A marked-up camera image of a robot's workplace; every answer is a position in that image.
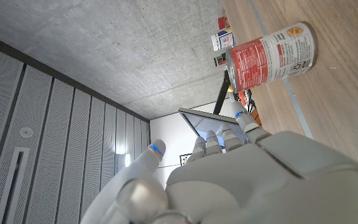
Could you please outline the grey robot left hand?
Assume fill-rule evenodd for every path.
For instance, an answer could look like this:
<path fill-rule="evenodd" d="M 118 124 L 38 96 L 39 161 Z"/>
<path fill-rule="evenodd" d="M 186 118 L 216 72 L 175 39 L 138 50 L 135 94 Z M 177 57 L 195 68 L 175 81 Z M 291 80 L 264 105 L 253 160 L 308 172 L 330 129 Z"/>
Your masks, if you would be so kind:
<path fill-rule="evenodd" d="M 83 223 L 358 223 L 358 162 L 306 136 L 262 129 L 231 104 L 226 125 L 195 141 L 162 185 L 157 139 L 100 191 Z"/>

